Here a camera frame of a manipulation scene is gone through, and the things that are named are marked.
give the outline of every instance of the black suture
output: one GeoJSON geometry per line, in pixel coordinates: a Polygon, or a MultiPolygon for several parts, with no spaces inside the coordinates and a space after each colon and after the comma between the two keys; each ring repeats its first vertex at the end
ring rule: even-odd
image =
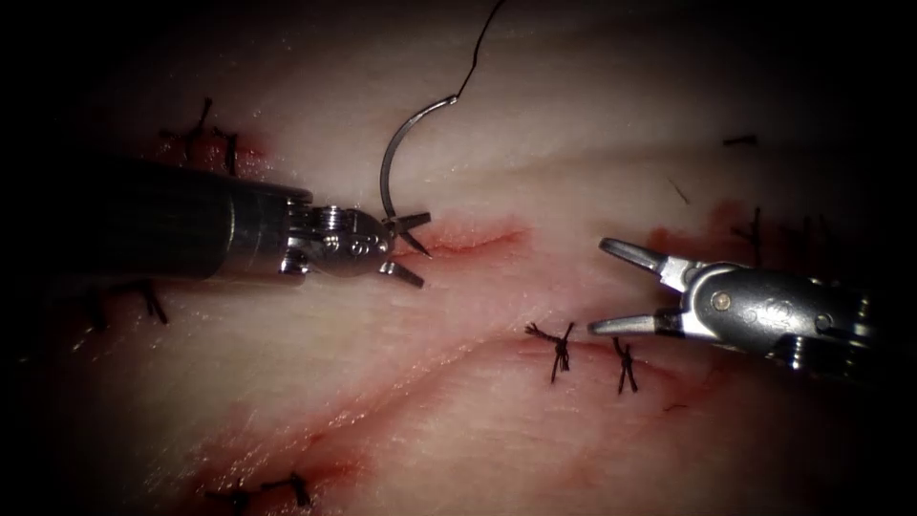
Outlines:
{"type": "Polygon", "coordinates": [[[761,208],[755,208],[755,219],[749,224],[750,232],[733,227],[733,234],[748,241],[755,250],[755,267],[761,267],[761,208]]]}
{"type": "Polygon", "coordinates": [[[566,348],[567,339],[570,337],[570,331],[573,330],[573,323],[571,322],[569,326],[566,327],[566,333],[564,337],[556,337],[554,335],[547,334],[538,329],[538,326],[535,323],[530,323],[525,327],[525,332],[534,335],[540,339],[546,340],[548,342],[554,343],[554,367],[551,369],[551,383],[554,383],[554,378],[557,376],[557,366],[560,364],[561,371],[570,370],[570,353],[566,348]]]}
{"type": "Polygon", "coordinates": [[[630,391],[637,392],[637,382],[633,379],[633,356],[630,354],[630,344],[621,349],[618,337],[614,337],[614,351],[621,357],[621,377],[618,379],[618,396],[624,392],[625,376],[630,380],[630,391]]]}

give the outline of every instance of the stitch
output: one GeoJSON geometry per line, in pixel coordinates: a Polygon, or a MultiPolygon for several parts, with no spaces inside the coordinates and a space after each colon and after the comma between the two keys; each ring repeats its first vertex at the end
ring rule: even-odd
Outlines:
{"type": "Polygon", "coordinates": [[[535,323],[531,323],[525,327],[526,333],[554,343],[554,353],[556,353],[556,356],[554,357],[554,367],[551,369],[551,383],[554,383],[554,378],[557,375],[558,364],[561,366],[561,371],[570,370],[570,353],[566,349],[566,340],[568,337],[570,337],[571,330],[573,330],[572,322],[566,328],[564,338],[558,338],[554,335],[549,335],[545,332],[542,332],[538,329],[538,326],[535,326],[535,323]]]}

